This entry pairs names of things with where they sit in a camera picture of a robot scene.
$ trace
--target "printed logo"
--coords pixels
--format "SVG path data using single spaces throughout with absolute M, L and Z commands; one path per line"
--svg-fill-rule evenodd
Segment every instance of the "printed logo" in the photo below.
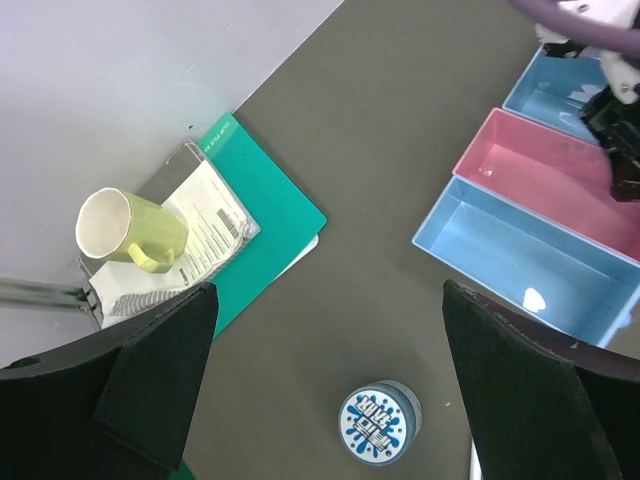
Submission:
M 182 277 L 182 280 L 184 281 L 184 286 L 188 287 L 189 286 L 189 277 L 187 277 L 187 274 L 184 271 L 184 268 L 180 268 L 178 270 L 180 272 L 180 276 Z
M 222 136 L 224 135 L 224 132 L 226 132 L 226 131 L 227 131 L 227 129 L 228 129 L 230 126 L 231 126 L 231 124 L 230 124 L 229 122 L 226 122 L 226 123 L 225 123 L 225 124 L 220 128 L 220 131 L 219 131 L 218 133 L 216 133 L 216 134 L 214 135 L 214 137 L 213 137 L 211 140 L 209 140 L 209 143 L 207 144 L 207 146 L 206 146 L 206 147 L 204 147 L 204 151 L 205 151 L 205 153 L 208 153 L 208 152 L 209 152 L 209 150 L 211 150 L 211 149 L 214 147 L 214 145 L 215 145 L 216 143 L 218 143 L 218 141 L 220 140 L 220 138 L 222 138 Z
M 406 439 L 405 418 L 398 405 L 384 394 L 379 396 L 380 400 L 371 393 L 358 394 L 342 414 L 345 442 L 358 457 L 374 463 L 391 460 Z

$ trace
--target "plastic tray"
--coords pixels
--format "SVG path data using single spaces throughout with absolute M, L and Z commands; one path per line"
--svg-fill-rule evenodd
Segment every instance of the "plastic tray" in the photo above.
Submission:
M 606 86 L 599 58 L 553 58 L 538 49 L 502 108 L 595 144 L 579 114 Z
M 622 256 L 453 177 L 413 244 L 543 323 L 604 346 L 640 295 Z
M 611 197 L 609 162 L 594 145 L 495 109 L 453 173 L 640 260 L 640 204 Z

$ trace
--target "printed label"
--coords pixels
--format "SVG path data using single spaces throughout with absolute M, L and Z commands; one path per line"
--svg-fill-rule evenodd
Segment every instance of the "printed label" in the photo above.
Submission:
M 406 441 L 406 418 L 395 400 L 367 390 L 352 396 L 340 418 L 341 434 L 351 452 L 369 463 L 393 460 Z

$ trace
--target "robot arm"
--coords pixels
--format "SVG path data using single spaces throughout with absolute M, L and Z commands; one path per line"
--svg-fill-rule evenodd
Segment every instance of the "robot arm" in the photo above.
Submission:
M 611 195 L 640 202 L 640 0 L 510 2 L 536 22 L 545 54 L 572 59 L 587 47 L 600 49 L 609 86 L 580 119 L 609 159 Z
M 596 24 L 620 29 L 640 29 L 640 0 L 573 0 L 558 2 L 564 12 Z M 556 33 L 538 23 L 535 26 L 544 51 L 552 57 L 575 58 L 586 48 L 597 45 L 584 44 L 561 33 Z M 623 104 L 633 104 L 640 93 L 640 52 L 629 57 L 618 52 L 602 50 L 602 71 L 613 95 Z

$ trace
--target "blue plastic bin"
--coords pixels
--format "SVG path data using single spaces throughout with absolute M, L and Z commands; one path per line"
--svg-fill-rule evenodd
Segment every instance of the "blue plastic bin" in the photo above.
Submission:
M 597 143 L 579 114 L 584 104 L 606 86 L 599 58 L 553 58 L 538 49 L 502 108 Z
M 640 296 L 640 268 L 454 177 L 413 244 L 558 330 L 605 346 Z

